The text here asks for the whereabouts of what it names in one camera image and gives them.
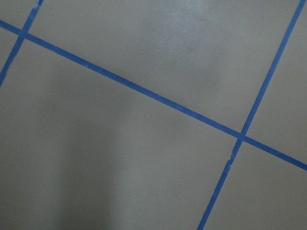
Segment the brown paper table cover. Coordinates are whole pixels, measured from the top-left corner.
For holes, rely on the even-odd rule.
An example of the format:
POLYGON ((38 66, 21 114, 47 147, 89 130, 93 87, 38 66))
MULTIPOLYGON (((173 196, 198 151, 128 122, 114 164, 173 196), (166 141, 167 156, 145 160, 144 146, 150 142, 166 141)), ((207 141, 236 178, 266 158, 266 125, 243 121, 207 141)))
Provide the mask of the brown paper table cover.
POLYGON ((3 0, 3 230, 304 230, 303 0, 3 0))

